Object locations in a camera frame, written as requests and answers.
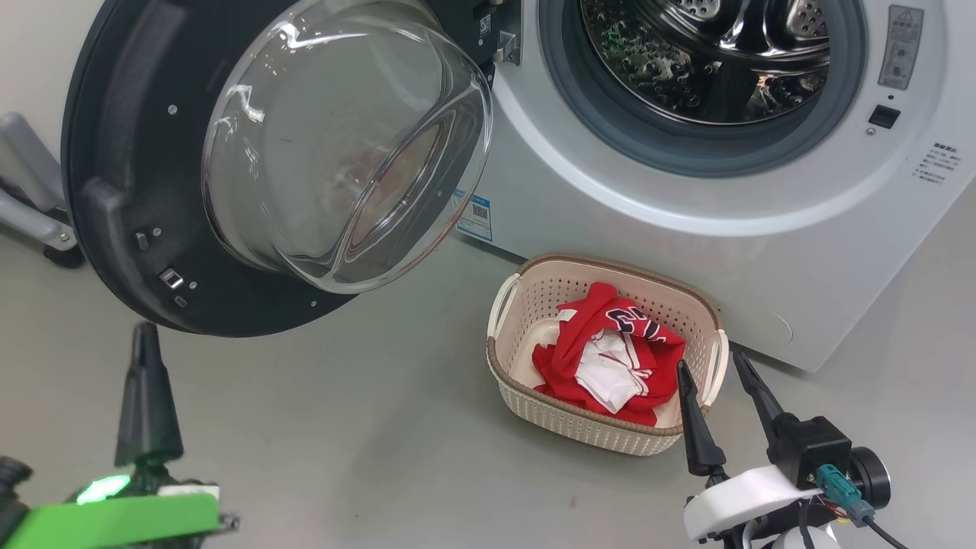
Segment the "basket handle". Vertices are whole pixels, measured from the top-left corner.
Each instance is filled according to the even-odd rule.
[[[725,335],[725,330],[718,330],[718,346],[717,352],[715,353],[715,367],[712,369],[712,379],[709,380],[708,386],[705,388],[705,398],[702,400],[702,404],[706,406],[711,406],[715,399],[718,397],[718,390],[722,388],[722,382],[725,381],[725,370],[729,364],[729,338]]]
[[[502,329],[502,324],[505,323],[505,318],[508,316],[508,308],[514,301],[518,289],[516,284],[520,277],[521,274],[519,273],[509,276],[499,288],[495,302],[491,304],[491,313],[488,315],[488,337],[498,337],[498,332]]]

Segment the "white robot part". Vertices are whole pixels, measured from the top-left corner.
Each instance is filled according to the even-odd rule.
[[[689,501],[684,508],[684,528],[689,539],[704,539],[710,533],[728,530],[821,493],[819,488],[798,489],[775,465],[750,469]]]
[[[840,549],[840,544],[831,535],[819,528],[808,528],[810,540],[813,541],[814,549]],[[804,549],[803,534],[799,528],[781,535],[773,542],[773,549]]]

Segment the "label sticker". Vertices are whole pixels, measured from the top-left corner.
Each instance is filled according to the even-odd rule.
[[[458,205],[465,199],[465,193],[455,190],[452,199]],[[491,242],[491,202],[473,195],[458,219],[458,231]]]
[[[555,319],[559,320],[560,322],[568,322],[572,320],[573,317],[575,316],[576,316],[575,309],[563,309],[562,311],[559,312],[558,315],[555,316]]]
[[[921,24],[925,11],[904,6],[888,7],[888,44],[877,83],[896,90],[907,90],[915,71]]]
[[[959,149],[937,143],[915,166],[912,177],[928,183],[942,185],[962,162]]]
[[[491,32],[491,14],[481,18],[478,26],[481,28],[481,37],[484,38],[487,36],[488,33]]]

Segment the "gray metal stand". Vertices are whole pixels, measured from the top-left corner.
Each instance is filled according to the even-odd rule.
[[[65,207],[61,167],[16,112],[0,117],[0,183],[0,224],[43,243],[44,255],[54,263],[81,265],[74,229],[43,213]]]

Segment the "barcode label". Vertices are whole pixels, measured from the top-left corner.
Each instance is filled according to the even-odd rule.
[[[481,37],[484,38],[491,32],[491,14],[481,18],[480,22]]]
[[[462,190],[454,192],[455,203],[465,199]],[[491,242],[491,202],[481,196],[472,196],[458,219],[458,231]]]

